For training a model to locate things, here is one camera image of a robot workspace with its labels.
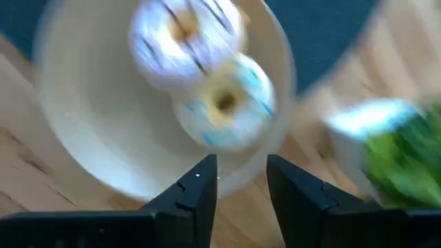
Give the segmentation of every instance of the white frosted donut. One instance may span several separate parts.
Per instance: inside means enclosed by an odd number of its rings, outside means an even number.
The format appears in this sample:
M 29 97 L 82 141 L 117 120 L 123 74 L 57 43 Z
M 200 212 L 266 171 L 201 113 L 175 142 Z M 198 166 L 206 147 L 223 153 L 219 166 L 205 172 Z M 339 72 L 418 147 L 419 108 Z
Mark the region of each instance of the white frosted donut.
M 254 60 L 242 54 L 224 75 L 174 102 L 179 123 L 197 143 L 229 151 L 253 145 L 275 110 L 271 81 Z
M 132 17 L 129 43 L 155 88 L 188 90 L 234 59 L 246 30 L 230 0 L 156 0 Z

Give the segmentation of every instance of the donut hole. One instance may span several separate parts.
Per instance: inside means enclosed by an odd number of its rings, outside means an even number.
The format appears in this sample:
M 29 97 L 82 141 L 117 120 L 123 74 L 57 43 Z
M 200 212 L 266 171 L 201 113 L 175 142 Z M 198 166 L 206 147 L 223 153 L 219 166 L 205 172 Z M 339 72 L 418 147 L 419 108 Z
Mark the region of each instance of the donut hole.
M 234 112 L 239 104 L 239 97 L 233 94 L 233 92 L 227 91 L 219 93 L 215 101 L 216 108 L 224 115 Z
M 170 32 L 176 42 L 187 42 L 199 32 L 199 22 L 196 15 L 191 11 L 177 12 L 176 18 L 172 19 Z

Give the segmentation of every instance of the green vegetable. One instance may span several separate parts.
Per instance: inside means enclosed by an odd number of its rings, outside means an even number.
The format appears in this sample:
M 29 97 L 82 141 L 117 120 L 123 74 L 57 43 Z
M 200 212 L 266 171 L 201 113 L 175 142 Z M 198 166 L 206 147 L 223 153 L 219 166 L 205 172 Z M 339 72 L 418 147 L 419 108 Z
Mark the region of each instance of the green vegetable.
M 441 207 L 441 106 L 365 145 L 369 180 L 390 207 Z

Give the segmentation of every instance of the black object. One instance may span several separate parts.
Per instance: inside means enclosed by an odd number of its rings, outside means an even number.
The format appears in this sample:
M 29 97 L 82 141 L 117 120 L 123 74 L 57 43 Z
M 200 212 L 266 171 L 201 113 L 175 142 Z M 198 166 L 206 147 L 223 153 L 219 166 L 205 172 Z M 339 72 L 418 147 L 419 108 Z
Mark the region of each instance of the black object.
M 268 156 L 267 178 L 288 248 L 441 247 L 440 210 L 386 210 L 364 203 L 277 155 Z M 208 248 L 216 186 L 216 156 L 209 155 L 139 211 L 2 218 L 0 247 Z
M 276 155 L 267 178 L 287 247 L 441 247 L 440 210 L 366 204 Z
M 216 155 L 209 155 L 139 211 L 24 213 L 2 218 L 0 247 L 209 247 L 216 200 Z
M 48 1 L 0 0 L 0 33 L 28 58 L 32 57 L 37 24 Z M 291 44 L 296 60 L 297 94 L 302 94 L 330 71 L 356 40 L 377 2 L 379 0 L 265 0 Z

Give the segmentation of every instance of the wooden table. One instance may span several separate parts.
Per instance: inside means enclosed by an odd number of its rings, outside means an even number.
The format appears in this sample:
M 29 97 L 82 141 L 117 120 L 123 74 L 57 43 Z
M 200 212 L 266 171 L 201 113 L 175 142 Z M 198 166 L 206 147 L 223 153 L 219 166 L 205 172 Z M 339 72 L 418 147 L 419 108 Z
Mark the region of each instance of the wooden table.
M 293 110 L 280 153 L 358 194 L 340 172 L 320 119 L 370 97 L 417 99 L 441 79 L 441 6 L 388 0 L 362 38 Z M 137 209 L 143 203 L 102 186 L 70 158 L 32 94 L 32 66 L 0 39 L 0 215 L 28 210 Z M 284 247 L 265 174 L 220 199 L 212 247 Z

